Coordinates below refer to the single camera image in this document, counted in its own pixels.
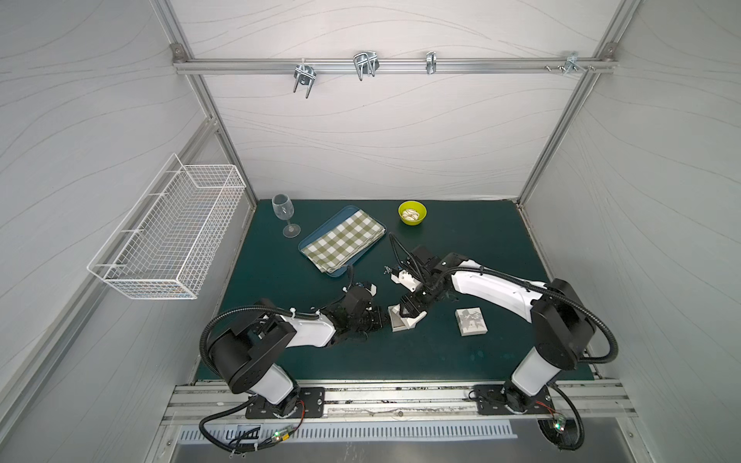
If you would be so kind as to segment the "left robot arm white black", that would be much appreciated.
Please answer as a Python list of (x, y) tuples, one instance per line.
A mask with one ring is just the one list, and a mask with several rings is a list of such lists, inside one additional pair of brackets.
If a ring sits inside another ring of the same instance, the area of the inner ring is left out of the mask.
[[(318, 414), (320, 406), (277, 365), (283, 353), (293, 347), (328, 348), (391, 326), (389, 314), (374, 305), (376, 286), (356, 283), (353, 269), (347, 274), (349, 283), (341, 296), (308, 313), (279, 308), (263, 298), (220, 314), (206, 325), (199, 341), (202, 363), (232, 394), (249, 395), (244, 403), (200, 420), (199, 431), (212, 445), (231, 456), (243, 456), (291, 439), (307, 417)], [(215, 437), (208, 429), (211, 422), (248, 412), (259, 403), (274, 417), (295, 417), (298, 423), (266, 438), (258, 436), (258, 428), (251, 428), (229, 441)]]

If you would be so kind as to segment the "grey necklace display card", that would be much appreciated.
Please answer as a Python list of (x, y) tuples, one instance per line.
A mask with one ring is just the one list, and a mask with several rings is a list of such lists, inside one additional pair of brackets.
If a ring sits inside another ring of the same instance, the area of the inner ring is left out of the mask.
[(420, 314), (418, 314), (418, 316), (402, 316), (401, 322), (407, 329), (414, 329), (416, 325), (426, 317), (427, 314), (427, 311), (422, 311), (420, 312)]

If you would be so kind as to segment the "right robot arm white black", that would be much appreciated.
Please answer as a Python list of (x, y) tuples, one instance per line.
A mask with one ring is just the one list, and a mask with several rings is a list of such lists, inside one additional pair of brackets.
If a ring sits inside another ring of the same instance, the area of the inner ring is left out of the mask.
[(574, 402), (557, 384), (562, 372), (580, 365), (609, 364), (619, 354), (610, 328), (587, 309), (570, 283), (534, 282), (477, 264), (450, 253), (438, 258), (423, 246), (408, 250), (389, 236), (396, 268), (393, 281), (407, 293), (397, 304), (399, 316), (413, 321), (449, 293), (477, 297), (530, 323), (534, 345), (501, 386), (480, 385), (470, 393), (481, 415), (526, 415), (540, 407), (543, 437), (561, 451), (578, 451), (586, 430)]

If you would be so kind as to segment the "white jewelry box base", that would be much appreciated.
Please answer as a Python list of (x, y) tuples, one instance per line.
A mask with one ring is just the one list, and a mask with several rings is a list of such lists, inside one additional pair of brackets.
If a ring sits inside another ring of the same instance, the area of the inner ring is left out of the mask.
[(408, 318), (402, 318), (399, 315), (399, 305), (388, 308), (390, 324), (393, 332), (408, 331), (414, 328), (414, 325)]

